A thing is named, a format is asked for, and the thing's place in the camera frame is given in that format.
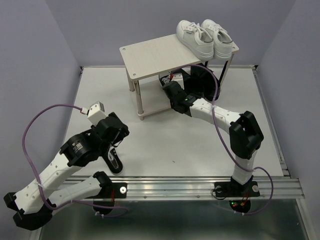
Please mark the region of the black canvas sneaker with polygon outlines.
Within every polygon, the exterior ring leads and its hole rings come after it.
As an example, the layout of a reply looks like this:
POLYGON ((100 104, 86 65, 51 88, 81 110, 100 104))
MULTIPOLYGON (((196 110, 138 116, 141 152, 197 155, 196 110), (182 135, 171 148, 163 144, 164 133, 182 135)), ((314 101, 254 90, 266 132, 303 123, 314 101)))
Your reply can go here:
POLYGON ((172 90, 171 76, 166 75, 159 79, 162 89, 166 94, 168 94, 172 90))
POLYGON ((112 174, 119 175, 123 171, 123 163, 121 162, 114 147, 110 148, 109 151, 102 156, 102 158, 112 174))

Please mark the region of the black loafer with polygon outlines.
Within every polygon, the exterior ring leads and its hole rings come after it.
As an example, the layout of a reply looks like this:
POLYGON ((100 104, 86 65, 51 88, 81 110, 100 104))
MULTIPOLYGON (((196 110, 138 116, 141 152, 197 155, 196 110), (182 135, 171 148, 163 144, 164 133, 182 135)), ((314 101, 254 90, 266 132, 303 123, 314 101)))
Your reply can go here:
POLYGON ((221 84, 214 72, 202 63, 190 67, 191 72, 196 72, 204 86, 204 98, 210 102, 217 100, 220 96, 221 84))
POLYGON ((204 97, 204 85, 199 77, 199 75, 196 72, 186 72, 182 70, 182 77, 183 77, 183 86, 184 86, 184 91, 190 95, 193 94, 199 98, 204 97))

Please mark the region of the white sneaker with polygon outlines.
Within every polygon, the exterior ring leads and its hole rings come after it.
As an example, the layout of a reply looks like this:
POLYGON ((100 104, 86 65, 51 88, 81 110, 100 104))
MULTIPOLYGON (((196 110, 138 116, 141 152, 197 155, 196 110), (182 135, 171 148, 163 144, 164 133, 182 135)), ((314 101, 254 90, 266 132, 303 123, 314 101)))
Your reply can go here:
POLYGON ((181 20, 176 36, 199 60, 206 62, 214 57, 214 40, 199 23, 181 20))
POLYGON ((213 39, 214 58, 229 60, 232 56, 233 40, 228 32, 213 20, 206 19, 201 27, 205 29, 213 39))

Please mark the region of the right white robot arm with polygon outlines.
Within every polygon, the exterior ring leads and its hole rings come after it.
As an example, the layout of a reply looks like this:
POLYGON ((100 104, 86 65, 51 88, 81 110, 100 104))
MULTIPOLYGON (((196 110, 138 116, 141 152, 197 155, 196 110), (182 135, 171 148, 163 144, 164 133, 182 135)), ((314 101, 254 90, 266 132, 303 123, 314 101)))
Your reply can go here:
POLYGON ((194 94, 188 95, 177 81, 166 83, 162 89, 169 98, 173 110, 214 125, 221 141, 223 140, 221 130, 229 135, 230 148, 226 151, 234 162, 230 189, 235 195, 246 192, 248 182, 253 176, 257 150, 264 140, 254 114, 250 111, 232 112, 194 94))

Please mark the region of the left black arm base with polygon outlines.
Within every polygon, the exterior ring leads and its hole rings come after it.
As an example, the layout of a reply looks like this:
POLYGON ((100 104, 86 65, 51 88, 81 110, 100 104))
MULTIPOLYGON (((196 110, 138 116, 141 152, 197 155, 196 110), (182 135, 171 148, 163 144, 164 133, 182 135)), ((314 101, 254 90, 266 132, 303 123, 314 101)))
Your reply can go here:
POLYGON ((104 186, 100 192, 93 196, 93 210, 96 215, 101 217, 114 217, 110 215, 113 209, 116 209, 116 199, 125 199, 127 197, 127 184, 124 182, 111 183, 104 186))

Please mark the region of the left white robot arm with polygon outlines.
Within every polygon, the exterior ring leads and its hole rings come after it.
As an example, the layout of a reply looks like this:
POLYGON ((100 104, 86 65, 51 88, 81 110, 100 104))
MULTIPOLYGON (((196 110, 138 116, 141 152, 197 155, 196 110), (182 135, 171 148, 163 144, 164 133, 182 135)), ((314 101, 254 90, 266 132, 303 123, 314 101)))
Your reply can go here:
POLYGON ((115 199, 127 196, 125 182, 114 183, 104 171, 97 171, 86 180, 70 187, 59 187, 71 175, 90 162, 102 157, 110 170, 118 173, 123 166, 114 154, 114 145, 129 135, 129 128, 112 112, 103 116, 97 125, 72 136, 52 162, 25 188, 4 196, 6 206, 15 211, 17 227, 37 230, 47 224, 54 213, 71 203, 92 206, 97 214, 105 216, 116 208, 115 199))

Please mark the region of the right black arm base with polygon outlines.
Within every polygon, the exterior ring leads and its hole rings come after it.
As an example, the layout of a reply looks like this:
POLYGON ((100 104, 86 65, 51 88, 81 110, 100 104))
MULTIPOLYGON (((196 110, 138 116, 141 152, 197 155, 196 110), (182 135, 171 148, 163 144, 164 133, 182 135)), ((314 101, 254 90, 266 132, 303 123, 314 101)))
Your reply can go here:
POLYGON ((229 205, 233 211, 247 214, 251 209, 250 198, 259 197, 260 190, 256 181, 244 185, 236 181, 220 181, 214 183, 211 195, 217 200, 230 199, 229 205))

